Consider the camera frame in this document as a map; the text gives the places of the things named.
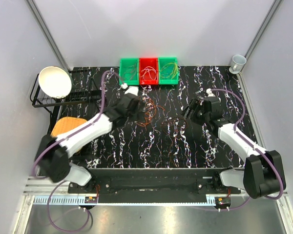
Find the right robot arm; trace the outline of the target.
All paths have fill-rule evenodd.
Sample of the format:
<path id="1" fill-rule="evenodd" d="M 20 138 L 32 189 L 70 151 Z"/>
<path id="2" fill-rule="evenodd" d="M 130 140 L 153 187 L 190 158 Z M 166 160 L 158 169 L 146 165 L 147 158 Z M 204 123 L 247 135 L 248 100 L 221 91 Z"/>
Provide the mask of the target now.
<path id="1" fill-rule="evenodd" d="M 203 101 L 192 99 L 181 115 L 195 124 L 206 125 L 212 135 L 229 145 L 244 162 L 243 170 L 225 169 L 217 175 L 212 181 L 215 192 L 223 193 L 235 187 L 253 199 L 283 194 L 286 181 L 280 153 L 266 150 L 241 132 L 224 116 L 217 97 L 206 97 Z"/>

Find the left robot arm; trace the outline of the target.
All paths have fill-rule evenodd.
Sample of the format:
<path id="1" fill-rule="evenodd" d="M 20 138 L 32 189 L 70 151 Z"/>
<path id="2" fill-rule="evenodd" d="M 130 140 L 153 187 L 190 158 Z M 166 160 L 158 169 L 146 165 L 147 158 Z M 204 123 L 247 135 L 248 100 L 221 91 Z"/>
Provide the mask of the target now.
<path id="1" fill-rule="evenodd" d="M 85 193 L 92 192 L 96 181 L 91 172 L 69 159 L 89 142 L 123 127 L 127 121 L 137 121 L 143 108 L 138 94 L 127 92 L 102 113 L 73 130 L 57 137 L 46 134 L 41 139 L 34 165 L 38 165 L 54 183 L 69 181 L 78 184 Z"/>

